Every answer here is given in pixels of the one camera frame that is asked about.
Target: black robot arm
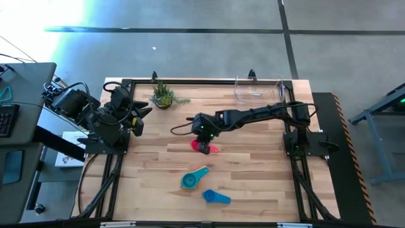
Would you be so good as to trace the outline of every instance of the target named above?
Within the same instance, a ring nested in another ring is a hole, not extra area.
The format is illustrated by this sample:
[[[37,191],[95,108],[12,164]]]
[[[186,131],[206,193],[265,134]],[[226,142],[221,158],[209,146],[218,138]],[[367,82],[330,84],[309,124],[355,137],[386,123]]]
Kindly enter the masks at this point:
[[[198,113],[194,118],[187,120],[192,121],[191,132],[197,135],[198,150],[204,154],[209,154],[209,142],[215,136],[218,137],[221,132],[229,132],[245,124],[273,119],[283,120],[290,126],[296,127],[297,144],[302,147],[308,145],[306,129],[311,123],[308,105],[302,102],[276,103],[246,111],[216,111],[213,116]]]
[[[83,85],[85,91],[73,87]],[[106,89],[106,85],[118,85]],[[87,139],[79,139],[86,145],[88,154],[123,154],[128,143],[128,131],[135,136],[142,135],[144,118],[152,108],[148,103],[133,101],[126,87],[118,82],[105,83],[103,89],[111,93],[111,99],[103,107],[100,101],[90,95],[87,85],[77,82],[59,89],[51,84],[44,85],[42,96],[45,105],[72,123],[89,130]]]

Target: potted plant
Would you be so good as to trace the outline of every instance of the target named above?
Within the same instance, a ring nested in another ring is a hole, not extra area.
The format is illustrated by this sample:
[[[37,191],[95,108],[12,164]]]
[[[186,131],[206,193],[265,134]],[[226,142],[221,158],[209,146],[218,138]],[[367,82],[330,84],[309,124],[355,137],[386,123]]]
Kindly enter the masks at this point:
[[[158,86],[153,87],[153,96],[149,99],[158,108],[165,110],[168,109],[174,102],[176,104],[185,104],[190,102],[190,99],[178,99],[175,97],[175,93],[167,87],[163,81],[159,80]]]

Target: white paper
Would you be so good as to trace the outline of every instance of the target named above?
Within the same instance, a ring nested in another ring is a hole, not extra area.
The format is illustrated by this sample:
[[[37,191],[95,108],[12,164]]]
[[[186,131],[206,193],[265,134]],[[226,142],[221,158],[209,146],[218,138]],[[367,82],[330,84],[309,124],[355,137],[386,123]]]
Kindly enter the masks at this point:
[[[85,149],[84,144],[79,144],[77,139],[80,138],[87,138],[87,135],[83,134],[83,132],[76,131],[76,132],[63,132],[62,138],[70,143],[77,144],[77,146]],[[55,167],[82,167],[83,162],[73,159],[63,153],[58,153],[58,157],[56,157]]]

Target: wooden tabletop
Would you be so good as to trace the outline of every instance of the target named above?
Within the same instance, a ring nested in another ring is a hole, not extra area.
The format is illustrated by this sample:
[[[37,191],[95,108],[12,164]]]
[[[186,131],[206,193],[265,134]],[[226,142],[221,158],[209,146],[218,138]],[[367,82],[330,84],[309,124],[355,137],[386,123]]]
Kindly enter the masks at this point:
[[[121,82],[122,78],[106,81]],[[118,186],[114,220],[216,221],[216,222],[298,222],[296,194],[290,160],[285,156],[281,120],[251,123],[233,132],[223,132],[212,144],[218,155],[194,152],[190,142],[194,135],[174,136],[172,127],[186,124],[186,117],[199,112],[214,114],[218,110],[246,110],[280,101],[272,85],[238,87],[234,85],[169,85],[178,98],[188,104],[173,104],[167,110],[154,105],[144,118],[144,133],[131,136]],[[296,101],[313,103],[308,80],[293,80]],[[134,99],[147,101],[152,85],[138,84]],[[103,91],[101,102],[109,101]],[[318,119],[311,119],[311,130],[318,130]],[[190,127],[178,129],[189,132]],[[84,208],[100,187],[105,156],[98,156],[88,169],[80,193]],[[325,161],[308,158],[315,193],[329,211],[339,217],[332,180]],[[186,172],[209,167],[195,190],[180,187]],[[206,203],[202,192],[214,189],[231,197],[229,205]],[[109,191],[104,207],[108,204]],[[308,198],[303,194],[307,215]],[[77,203],[73,215],[77,214]]]

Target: concrete floor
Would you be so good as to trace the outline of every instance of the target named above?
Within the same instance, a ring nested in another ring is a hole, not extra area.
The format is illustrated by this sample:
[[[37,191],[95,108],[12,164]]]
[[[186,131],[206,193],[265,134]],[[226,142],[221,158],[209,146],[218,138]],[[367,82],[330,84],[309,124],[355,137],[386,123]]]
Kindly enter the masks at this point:
[[[88,83],[95,97],[100,96],[105,77],[150,77],[153,70],[160,77],[234,78],[253,68],[262,79],[291,78],[282,34],[81,34],[42,30],[50,25],[282,29],[277,0],[3,2],[0,20],[9,22],[2,25],[2,35],[37,61],[56,62],[56,74],[66,83]],[[405,29],[405,2],[401,0],[283,2],[290,29]],[[19,16],[29,20],[10,21]],[[309,79],[314,92],[336,92],[346,118],[404,82],[404,36],[292,35],[291,40],[299,78]],[[0,47],[2,53],[24,57],[1,40]],[[3,58],[0,61],[10,62]],[[56,134],[73,130],[46,112],[40,125]],[[380,175],[366,124],[350,126],[350,133],[364,177]],[[76,183],[44,186],[39,203],[63,206],[49,207],[38,217],[27,212],[22,222],[68,218],[75,188]],[[405,180],[368,186],[368,191],[379,224],[405,226]]]

